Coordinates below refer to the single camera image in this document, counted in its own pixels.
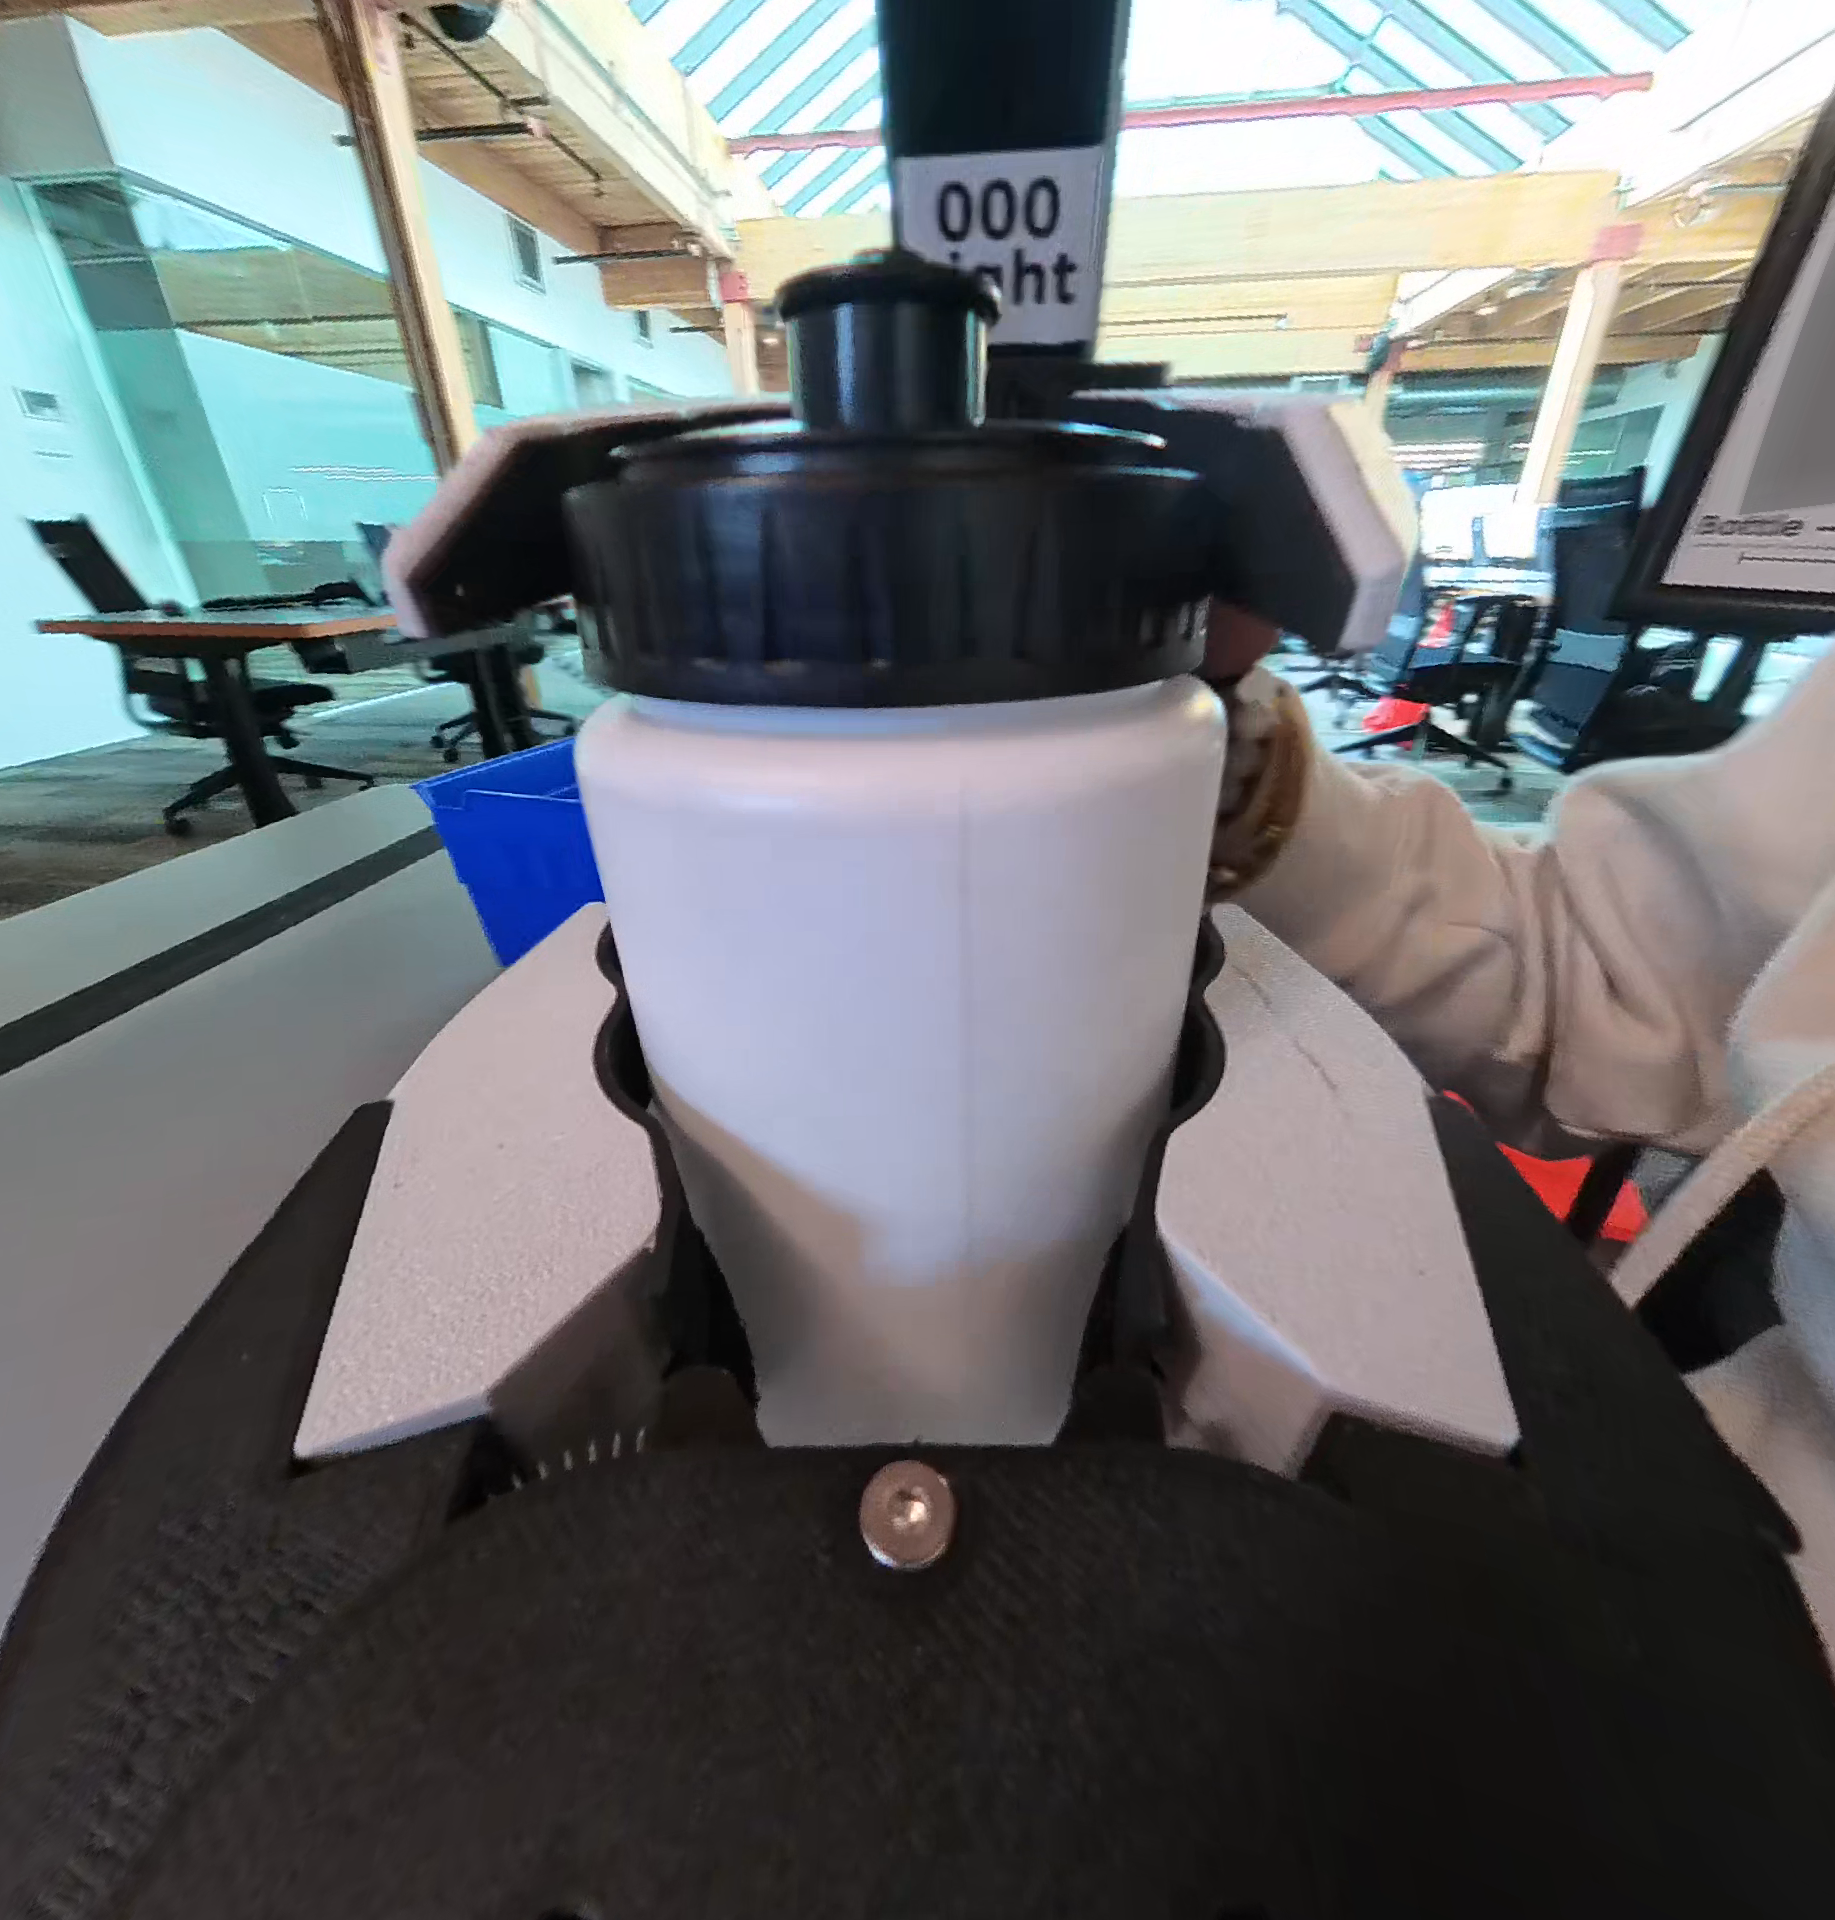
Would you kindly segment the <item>black office chair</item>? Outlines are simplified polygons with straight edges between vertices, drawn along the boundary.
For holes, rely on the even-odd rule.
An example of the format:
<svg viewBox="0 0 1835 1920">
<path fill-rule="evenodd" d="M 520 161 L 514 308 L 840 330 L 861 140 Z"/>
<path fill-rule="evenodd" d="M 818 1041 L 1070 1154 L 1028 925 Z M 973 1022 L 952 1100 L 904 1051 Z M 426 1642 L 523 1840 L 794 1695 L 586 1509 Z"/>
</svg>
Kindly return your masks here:
<svg viewBox="0 0 1835 1920">
<path fill-rule="evenodd" d="M 1509 794 L 1515 777 L 1499 742 L 1550 586 L 1554 563 L 1536 508 L 1490 502 L 1436 518 L 1419 536 L 1417 610 L 1400 606 L 1359 669 L 1364 699 L 1408 707 L 1408 720 L 1338 739 L 1334 758 L 1451 758 L 1496 774 L 1496 799 Z"/>
<path fill-rule="evenodd" d="M 88 518 L 67 521 L 34 521 L 32 534 L 41 547 L 66 579 L 88 598 L 89 610 L 114 614 L 114 610 L 166 610 L 166 614 L 194 614 L 194 610 L 239 610 L 239 608 L 375 608 L 373 598 L 349 579 L 318 582 L 299 591 L 255 591 L 255 596 L 220 596 L 184 608 L 177 602 L 148 602 L 144 589 L 124 574 L 120 563 L 108 556 L 100 534 Z M 220 742 L 220 728 L 208 707 L 208 692 L 203 681 L 203 669 L 197 660 L 184 658 L 153 658 L 139 649 L 113 649 L 120 669 L 120 699 L 126 714 L 144 726 L 144 733 L 163 733 L 184 742 Z M 297 649 L 279 649 L 297 654 L 304 668 L 332 668 L 341 669 L 341 652 L 327 641 L 302 641 Z M 260 681 L 251 669 L 251 658 L 239 665 L 239 672 L 250 687 L 251 718 L 259 733 L 279 747 L 297 747 L 297 718 L 304 707 L 318 707 L 331 702 L 331 692 L 313 679 L 297 681 Z M 327 781 L 346 781 L 355 792 L 375 788 L 369 774 L 355 774 L 346 766 L 327 766 L 318 760 L 282 758 L 273 754 L 282 778 L 299 778 L 307 792 L 319 792 Z M 163 828 L 171 839 L 187 839 L 194 828 L 194 818 L 212 800 L 229 794 L 237 788 L 228 758 L 219 771 L 194 781 L 184 794 L 163 808 Z"/>
<path fill-rule="evenodd" d="M 544 710 L 526 692 L 523 672 L 544 660 L 544 641 L 556 632 L 560 606 L 529 608 L 502 627 L 487 627 L 468 644 L 428 652 L 422 641 L 402 636 L 349 636 L 340 641 L 341 660 L 357 672 L 409 668 L 422 679 L 465 687 L 469 718 L 442 723 L 433 746 L 445 762 L 453 762 L 465 736 L 472 733 L 483 758 L 526 752 L 544 742 L 544 726 L 556 736 L 572 733 L 572 720 L 560 710 Z"/>
<path fill-rule="evenodd" d="M 1565 479 L 1538 521 L 1550 602 L 1508 739 L 1565 777 L 1605 760 L 1703 754 L 1745 728 L 1740 710 L 1697 699 L 1706 636 L 1647 649 L 1615 614 L 1643 484 L 1643 467 Z"/>
</svg>

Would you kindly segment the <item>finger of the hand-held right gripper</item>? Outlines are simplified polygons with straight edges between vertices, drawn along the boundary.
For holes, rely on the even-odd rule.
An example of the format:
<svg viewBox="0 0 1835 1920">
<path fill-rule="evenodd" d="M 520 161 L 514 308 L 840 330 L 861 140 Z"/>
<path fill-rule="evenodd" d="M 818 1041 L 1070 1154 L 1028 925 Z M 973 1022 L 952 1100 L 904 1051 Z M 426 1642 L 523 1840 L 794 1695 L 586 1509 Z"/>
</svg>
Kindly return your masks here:
<svg viewBox="0 0 1835 1920">
<path fill-rule="evenodd" d="M 402 636 L 465 636 L 576 596 L 567 496 L 626 448 L 698 428 L 786 422 L 788 402 L 671 402 L 520 419 L 483 432 L 380 562 Z"/>
<path fill-rule="evenodd" d="M 1417 547 L 1382 425 L 1353 396 L 1098 393 L 1097 425 L 1150 432 L 1196 478 L 1206 602 L 1316 654 L 1374 652 Z"/>
</svg>

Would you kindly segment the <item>blue plastic bin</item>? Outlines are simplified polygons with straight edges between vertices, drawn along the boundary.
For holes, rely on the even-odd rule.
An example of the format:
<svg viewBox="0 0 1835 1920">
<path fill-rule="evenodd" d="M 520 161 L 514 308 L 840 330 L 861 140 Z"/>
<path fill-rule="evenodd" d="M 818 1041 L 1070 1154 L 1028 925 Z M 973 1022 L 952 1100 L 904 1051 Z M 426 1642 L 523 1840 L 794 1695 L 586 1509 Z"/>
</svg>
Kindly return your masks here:
<svg viewBox="0 0 1835 1920">
<path fill-rule="evenodd" d="M 600 903 L 600 875 L 560 739 L 412 781 L 502 966 Z"/>
</svg>

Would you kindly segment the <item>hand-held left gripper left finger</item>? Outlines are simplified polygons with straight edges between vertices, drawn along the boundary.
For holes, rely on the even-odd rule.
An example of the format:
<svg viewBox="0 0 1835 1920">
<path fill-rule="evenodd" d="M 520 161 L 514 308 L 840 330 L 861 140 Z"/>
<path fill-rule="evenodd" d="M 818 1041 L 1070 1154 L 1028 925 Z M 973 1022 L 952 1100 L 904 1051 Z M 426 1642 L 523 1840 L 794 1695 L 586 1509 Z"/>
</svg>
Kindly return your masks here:
<svg viewBox="0 0 1835 1920">
<path fill-rule="evenodd" d="M 388 1094 L 297 1459 L 492 1417 L 520 1452 L 635 1410 L 653 1379 L 632 1265 L 662 1196 L 650 1130 L 600 1085 L 616 985 L 578 906 L 448 1018 Z"/>
</svg>

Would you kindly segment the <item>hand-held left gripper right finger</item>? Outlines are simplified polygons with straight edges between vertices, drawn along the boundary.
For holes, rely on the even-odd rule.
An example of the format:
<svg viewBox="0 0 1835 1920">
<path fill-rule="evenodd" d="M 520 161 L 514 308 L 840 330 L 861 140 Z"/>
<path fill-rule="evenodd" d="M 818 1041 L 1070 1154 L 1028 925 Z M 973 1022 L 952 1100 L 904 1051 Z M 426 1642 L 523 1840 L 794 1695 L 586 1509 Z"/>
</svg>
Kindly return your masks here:
<svg viewBox="0 0 1835 1920">
<path fill-rule="evenodd" d="M 1297 1471 L 1334 1416 L 1479 1455 L 1518 1442 L 1427 1085 L 1241 906 L 1203 1000 L 1225 1045 L 1168 1139 L 1155 1229 L 1181 1333 L 1172 1439 Z"/>
</svg>

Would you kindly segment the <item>wooden desk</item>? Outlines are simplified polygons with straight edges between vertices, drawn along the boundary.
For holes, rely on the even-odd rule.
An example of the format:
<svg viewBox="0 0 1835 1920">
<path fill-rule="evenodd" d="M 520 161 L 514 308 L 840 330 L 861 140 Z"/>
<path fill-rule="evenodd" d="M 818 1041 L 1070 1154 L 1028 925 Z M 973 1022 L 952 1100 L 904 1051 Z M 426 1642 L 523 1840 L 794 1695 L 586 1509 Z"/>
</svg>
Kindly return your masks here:
<svg viewBox="0 0 1835 1920">
<path fill-rule="evenodd" d="M 291 821 L 299 809 L 289 800 L 273 754 L 251 718 L 250 687 L 239 665 L 268 649 L 297 649 L 302 641 L 340 644 L 349 636 L 402 636 L 422 641 L 428 652 L 468 644 L 483 628 L 448 636 L 405 632 L 388 608 L 239 608 L 239 610 L 84 610 L 37 621 L 41 636 L 88 636 L 113 649 L 139 649 L 153 658 L 197 660 L 208 692 L 212 718 L 220 728 L 228 766 L 259 828 Z"/>
</svg>

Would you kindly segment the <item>person's right forearm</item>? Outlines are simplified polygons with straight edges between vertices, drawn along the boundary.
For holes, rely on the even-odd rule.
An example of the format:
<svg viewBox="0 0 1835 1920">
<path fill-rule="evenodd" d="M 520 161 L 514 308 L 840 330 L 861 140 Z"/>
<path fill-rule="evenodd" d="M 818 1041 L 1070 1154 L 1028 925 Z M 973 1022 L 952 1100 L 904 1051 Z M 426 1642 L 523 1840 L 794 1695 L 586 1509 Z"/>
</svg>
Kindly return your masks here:
<svg viewBox="0 0 1835 1920">
<path fill-rule="evenodd" d="M 1714 1116 L 1762 968 L 1835 957 L 1835 638 L 1736 739 L 1606 760 L 1531 831 L 1334 758 L 1260 668 L 1226 714 L 1212 885 L 1521 1146 L 1665 1146 Z"/>
</svg>

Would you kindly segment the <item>black bottle lid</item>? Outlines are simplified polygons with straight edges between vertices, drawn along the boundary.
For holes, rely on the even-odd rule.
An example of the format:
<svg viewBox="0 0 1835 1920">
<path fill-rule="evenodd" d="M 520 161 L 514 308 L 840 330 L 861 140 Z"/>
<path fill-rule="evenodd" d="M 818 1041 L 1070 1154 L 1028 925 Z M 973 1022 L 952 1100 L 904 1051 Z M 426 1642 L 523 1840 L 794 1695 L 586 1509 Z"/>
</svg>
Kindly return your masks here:
<svg viewBox="0 0 1835 1920">
<path fill-rule="evenodd" d="M 792 413 L 635 443 L 567 492 L 600 675 L 712 707 L 965 707 L 1189 672 L 1196 474 L 1157 437 L 986 422 L 986 279 L 859 253 L 780 287 Z"/>
</svg>

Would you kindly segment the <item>white plastic bottle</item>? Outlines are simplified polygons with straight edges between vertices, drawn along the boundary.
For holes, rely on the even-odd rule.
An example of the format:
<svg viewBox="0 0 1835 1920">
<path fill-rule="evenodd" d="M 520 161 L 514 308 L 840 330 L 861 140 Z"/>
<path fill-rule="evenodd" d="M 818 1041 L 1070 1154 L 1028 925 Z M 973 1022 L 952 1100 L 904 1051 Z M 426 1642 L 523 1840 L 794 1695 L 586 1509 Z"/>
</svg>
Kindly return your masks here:
<svg viewBox="0 0 1835 1920">
<path fill-rule="evenodd" d="M 1226 718 L 616 696 L 576 785 L 780 1446 L 1039 1446 L 1168 1109 Z"/>
</svg>

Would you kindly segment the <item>person's right hand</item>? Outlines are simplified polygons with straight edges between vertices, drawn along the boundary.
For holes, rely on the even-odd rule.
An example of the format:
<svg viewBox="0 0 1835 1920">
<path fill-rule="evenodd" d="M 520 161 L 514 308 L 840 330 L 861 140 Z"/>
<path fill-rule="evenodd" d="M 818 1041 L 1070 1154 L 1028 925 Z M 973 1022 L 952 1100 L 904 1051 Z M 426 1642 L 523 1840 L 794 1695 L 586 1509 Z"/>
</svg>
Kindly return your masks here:
<svg viewBox="0 0 1835 1920">
<path fill-rule="evenodd" d="M 1276 652 L 1282 628 L 1235 606 L 1212 598 L 1203 621 L 1203 658 L 1198 675 L 1218 696 L 1241 687 L 1270 652 Z"/>
</svg>

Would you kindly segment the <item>black framed display screen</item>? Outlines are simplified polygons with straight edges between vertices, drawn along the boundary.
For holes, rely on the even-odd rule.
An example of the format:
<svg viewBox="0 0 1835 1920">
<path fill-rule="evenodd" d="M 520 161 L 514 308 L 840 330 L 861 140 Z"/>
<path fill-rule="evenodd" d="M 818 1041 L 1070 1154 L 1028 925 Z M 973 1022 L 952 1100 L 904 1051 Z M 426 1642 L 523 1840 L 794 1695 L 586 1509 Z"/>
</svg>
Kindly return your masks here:
<svg viewBox="0 0 1835 1920">
<path fill-rule="evenodd" d="M 1615 610 L 1700 632 L 1835 628 L 1835 90 L 1635 536 Z"/>
</svg>

